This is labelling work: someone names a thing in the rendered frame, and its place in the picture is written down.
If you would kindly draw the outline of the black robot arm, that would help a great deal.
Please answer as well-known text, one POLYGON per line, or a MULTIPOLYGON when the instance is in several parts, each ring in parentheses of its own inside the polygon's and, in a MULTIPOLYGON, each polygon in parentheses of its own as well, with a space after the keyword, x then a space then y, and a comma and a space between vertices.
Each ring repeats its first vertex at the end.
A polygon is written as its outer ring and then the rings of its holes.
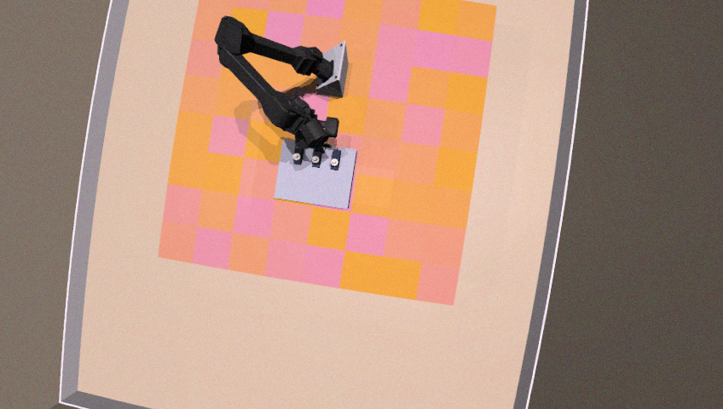
POLYGON ((301 100, 297 93, 287 96, 272 88, 262 75, 243 56, 254 53, 263 57, 291 64, 297 74, 315 74, 325 83, 334 72, 334 60, 322 57, 315 47, 298 46, 290 48, 266 37, 250 32, 244 23, 224 15, 215 35, 220 63, 228 68, 242 84, 259 100, 269 121, 295 135, 296 148, 314 148, 328 139, 309 103, 301 100), (296 121, 291 126, 290 123, 296 121))

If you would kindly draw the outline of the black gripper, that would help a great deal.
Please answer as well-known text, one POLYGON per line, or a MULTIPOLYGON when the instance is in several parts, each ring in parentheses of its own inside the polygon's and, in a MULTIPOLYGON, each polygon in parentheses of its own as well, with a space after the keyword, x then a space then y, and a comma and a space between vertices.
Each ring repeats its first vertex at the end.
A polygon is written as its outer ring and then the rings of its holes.
MULTIPOLYGON (((314 114, 313 118, 317 118, 317 114, 314 114)), ((291 121, 290 125, 292 126, 295 121, 296 120, 293 119, 293 121, 291 121)), ((322 120, 318 120, 318 121, 321 124, 322 128, 327 132, 329 137, 334 137, 334 138, 337 137, 338 124, 339 124, 339 121, 337 118, 327 117, 326 121, 322 121, 322 120)))

